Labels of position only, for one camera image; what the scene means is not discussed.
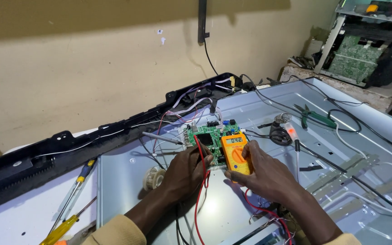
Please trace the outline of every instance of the digital multimeter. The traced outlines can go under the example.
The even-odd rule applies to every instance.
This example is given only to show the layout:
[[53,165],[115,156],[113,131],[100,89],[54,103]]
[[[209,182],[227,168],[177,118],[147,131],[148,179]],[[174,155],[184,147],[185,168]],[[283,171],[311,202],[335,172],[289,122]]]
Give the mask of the digital multimeter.
[[243,147],[247,144],[246,136],[242,133],[223,136],[220,140],[225,153],[228,169],[242,174],[253,173],[253,166],[250,159],[242,157]]

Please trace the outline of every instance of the metal sheet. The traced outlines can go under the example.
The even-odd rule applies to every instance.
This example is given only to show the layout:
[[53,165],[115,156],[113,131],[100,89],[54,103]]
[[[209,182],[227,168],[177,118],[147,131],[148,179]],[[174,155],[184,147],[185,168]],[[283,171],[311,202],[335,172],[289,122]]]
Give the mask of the metal sheet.
[[[350,96],[321,81],[316,79],[309,79],[308,81],[318,86],[332,98],[341,101],[354,101]],[[265,96],[288,106],[293,106],[293,104],[304,105],[306,103],[310,110],[320,114],[325,114],[328,110],[335,108],[321,94],[299,81],[265,88],[261,92]],[[235,119],[241,128],[251,129],[261,134],[268,134],[270,128],[258,129],[259,125],[272,122],[276,115],[284,112],[284,108],[262,101],[255,92],[236,94],[221,99],[217,105],[222,110],[224,120]],[[360,106],[341,106],[392,141],[392,117],[365,104]],[[356,127],[353,120],[345,114],[334,113],[333,115],[341,127],[352,129]],[[342,164],[356,155],[356,152],[345,146],[337,138],[334,130],[315,125],[313,122],[308,123],[309,127],[307,130],[302,129],[298,116],[293,113],[292,123],[301,141],[307,147],[336,164]],[[215,116],[210,115],[209,110],[205,110],[196,123],[197,125],[206,125],[206,122],[213,120],[215,120]],[[168,125],[161,130],[161,134],[170,137],[176,136],[177,133],[177,128],[172,125]],[[392,146],[368,129],[363,129],[362,132],[357,134],[341,132],[340,135],[352,146],[368,154],[377,155],[379,161],[392,162]],[[273,144],[268,139],[252,136],[251,133],[248,133],[248,136],[250,140],[257,140],[266,153],[280,159],[295,173],[296,158],[293,146],[281,147]],[[146,142],[147,148],[152,150],[153,140],[150,141],[146,137],[143,140]],[[157,153],[159,154],[157,158],[162,163],[169,163],[175,154],[181,150],[181,147],[165,142],[157,148]],[[323,169],[300,172],[300,184],[302,186],[310,186],[314,182],[319,181],[321,177],[332,173],[328,164],[316,159],[306,151],[301,152],[299,167],[313,166],[315,164],[320,164]],[[113,216],[126,213],[145,196],[146,193],[142,190],[142,178],[146,170],[152,166],[155,166],[155,162],[149,159],[149,155],[138,141],[134,141],[101,157],[101,161],[98,164],[99,227]],[[206,192],[205,202],[198,214],[200,233],[206,244],[219,244],[232,234],[240,232],[240,230],[249,225],[249,217],[254,212],[245,202],[243,191],[238,185],[228,181],[224,177],[223,171],[224,169],[218,167],[212,171],[210,187]],[[357,173],[354,174],[373,187],[381,186],[392,180],[392,166],[385,164],[385,166],[373,168],[366,167],[357,170]],[[353,181],[346,181],[343,185],[344,187],[359,195],[367,194],[362,187]],[[392,199],[392,189],[388,189],[388,192],[383,194]],[[195,199],[196,197],[193,196],[183,205],[184,211],[182,212],[185,213],[185,218],[181,217],[179,221],[186,240],[192,240],[190,237],[190,233],[192,233],[196,239],[196,244],[199,244],[192,218]],[[250,197],[250,200],[253,203],[258,203],[256,196]],[[353,197],[347,196],[326,211],[331,213],[352,200],[354,200]],[[148,242],[151,244],[177,244],[178,238],[174,219],[174,211],[166,214],[148,235]],[[343,218],[336,220],[336,222],[342,231],[356,235],[362,244],[392,245],[392,216],[389,216],[382,210],[367,206],[367,212],[358,210],[344,215]]]

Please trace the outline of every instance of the green circuit board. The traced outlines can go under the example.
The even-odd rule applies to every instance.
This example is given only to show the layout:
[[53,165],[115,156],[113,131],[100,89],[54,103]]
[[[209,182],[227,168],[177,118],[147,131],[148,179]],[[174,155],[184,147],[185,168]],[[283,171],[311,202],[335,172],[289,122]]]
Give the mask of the green circuit board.
[[208,127],[208,126],[192,126],[190,127],[190,129],[186,132],[185,134],[185,139],[186,139],[186,146],[187,147],[191,147],[191,146],[195,146],[196,142],[194,139],[194,135],[200,135],[200,134],[204,134],[204,138],[202,139],[201,137],[199,137],[199,140],[201,141],[202,144],[204,144],[204,142],[209,142],[209,139],[207,139],[208,134],[211,137],[212,140],[212,144],[205,144],[206,147],[208,147],[211,151],[211,153],[214,156],[214,160],[211,162],[211,166],[215,166],[215,165],[224,165],[226,164],[226,162],[218,162],[218,158],[223,156],[223,149],[221,149],[222,144],[221,144],[221,132],[223,131],[223,135],[226,136],[227,132],[231,132],[231,130],[233,130],[234,132],[238,132],[239,131],[239,126],[237,124],[235,125],[224,125],[222,129],[217,128],[216,126],[213,127]]

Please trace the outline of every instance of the beige wall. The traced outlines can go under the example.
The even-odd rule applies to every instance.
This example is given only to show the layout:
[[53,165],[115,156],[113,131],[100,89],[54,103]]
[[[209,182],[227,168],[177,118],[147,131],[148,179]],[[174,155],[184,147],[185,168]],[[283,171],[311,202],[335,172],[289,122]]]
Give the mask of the beige wall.
[[[216,70],[259,81],[329,28],[338,0],[208,2]],[[0,0],[0,150],[128,118],[214,76],[197,9],[197,0]]]

